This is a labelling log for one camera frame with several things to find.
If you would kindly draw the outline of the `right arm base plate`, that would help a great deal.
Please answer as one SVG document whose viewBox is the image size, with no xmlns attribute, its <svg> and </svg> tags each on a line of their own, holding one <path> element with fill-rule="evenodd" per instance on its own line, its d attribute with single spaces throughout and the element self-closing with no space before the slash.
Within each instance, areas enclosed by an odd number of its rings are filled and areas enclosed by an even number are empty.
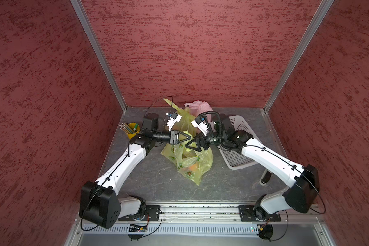
<svg viewBox="0 0 369 246">
<path fill-rule="evenodd" d="M 281 217 L 279 212 L 268 214 L 261 207 L 240 205 L 238 206 L 239 216 L 242 222 L 280 222 Z"/>
</svg>

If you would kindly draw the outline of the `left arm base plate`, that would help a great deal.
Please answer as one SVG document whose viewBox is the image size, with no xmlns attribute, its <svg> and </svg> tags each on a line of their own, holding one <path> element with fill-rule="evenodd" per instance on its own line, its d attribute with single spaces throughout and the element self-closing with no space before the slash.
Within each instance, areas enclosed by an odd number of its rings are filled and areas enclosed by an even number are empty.
<svg viewBox="0 0 369 246">
<path fill-rule="evenodd" d="M 161 206 L 159 205 L 145 205 L 141 206 L 138 212 L 134 215 L 127 215 L 119 218 L 118 221 L 127 222 L 151 222 L 161 220 Z"/>
</svg>

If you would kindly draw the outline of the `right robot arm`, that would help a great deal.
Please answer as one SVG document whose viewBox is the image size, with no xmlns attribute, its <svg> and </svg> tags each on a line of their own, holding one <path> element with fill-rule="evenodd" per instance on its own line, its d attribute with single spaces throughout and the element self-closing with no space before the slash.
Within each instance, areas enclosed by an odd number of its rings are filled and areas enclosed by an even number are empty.
<svg viewBox="0 0 369 246">
<path fill-rule="evenodd" d="M 284 182 L 286 188 L 260 197 L 253 207 L 254 217 L 266 221 L 269 215 L 278 211 L 293 209 L 307 213 L 319 194 L 317 169 L 295 163 L 272 151 L 244 130 L 235 130 L 230 119 L 216 111 L 199 114 L 192 126 L 200 133 L 186 147 L 194 151 L 207 150 L 210 146 L 220 146 L 246 156 Z"/>
</svg>

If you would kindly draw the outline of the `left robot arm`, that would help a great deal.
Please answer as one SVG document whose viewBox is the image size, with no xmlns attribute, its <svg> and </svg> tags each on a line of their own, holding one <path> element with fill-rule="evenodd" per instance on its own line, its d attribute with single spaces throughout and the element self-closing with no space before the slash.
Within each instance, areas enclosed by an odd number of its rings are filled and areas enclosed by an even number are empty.
<svg viewBox="0 0 369 246">
<path fill-rule="evenodd" d="M 79 211 L 81 220 L 109 229 L 116 221 L 126 216 L 144 219 L 147 209 L 142 198 L 137 196 L 118 198 L 118 195 L 131 172 L 156 143 L 178 145 L 191 139 L 191 135 L 173 129 L 173 126 L 181 120 L 179 114 L 169 113 L 168 117 L 168 130 L 160 130 L 159 115 L 146 114 L 140 132 L 129 140 L 123 155 L 95 182 L 87 181 L 82 186 Z"/>
</svg>

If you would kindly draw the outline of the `pink plastic bag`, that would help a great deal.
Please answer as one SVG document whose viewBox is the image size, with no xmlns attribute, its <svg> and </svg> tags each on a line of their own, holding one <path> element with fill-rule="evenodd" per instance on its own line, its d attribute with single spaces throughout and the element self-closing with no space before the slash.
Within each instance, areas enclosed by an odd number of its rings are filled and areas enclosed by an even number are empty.
<svg viewBox="0 0 369 246">
<path fill-rule="evenodd" d="M 191 121 L 193 121 L 199 114 L 208 111 L 213 111 L 212 107 L 206 101 L 196 100 L 192 103 L 185 103 L 185 110 L 192 115 Z"/>
</svg>

